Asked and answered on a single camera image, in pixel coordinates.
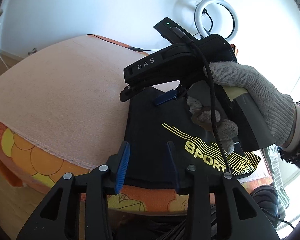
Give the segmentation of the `right white gloved hand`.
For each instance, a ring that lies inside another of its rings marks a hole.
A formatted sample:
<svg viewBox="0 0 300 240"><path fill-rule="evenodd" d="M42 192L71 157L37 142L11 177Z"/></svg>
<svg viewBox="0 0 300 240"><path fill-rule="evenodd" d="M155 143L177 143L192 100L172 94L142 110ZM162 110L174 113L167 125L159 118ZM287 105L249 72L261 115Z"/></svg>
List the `right white gloved hand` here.
<svg viewBox="0 0 300 240"><path fill-rule="evenodd" d="M290 95L280 93L255 68L234 62L214 62L209 64L212 77L218 85L240 87L248 91L260 110L275 145L288 147L291 143L296 123L296 107ZM211 112L203 110L201 102L188 97L190 113L197 116L200 124L211 124ZM230 120L221 121L217 128L223 149L231 154L235 149L233 138L238 135L237 125Z"/></svg>

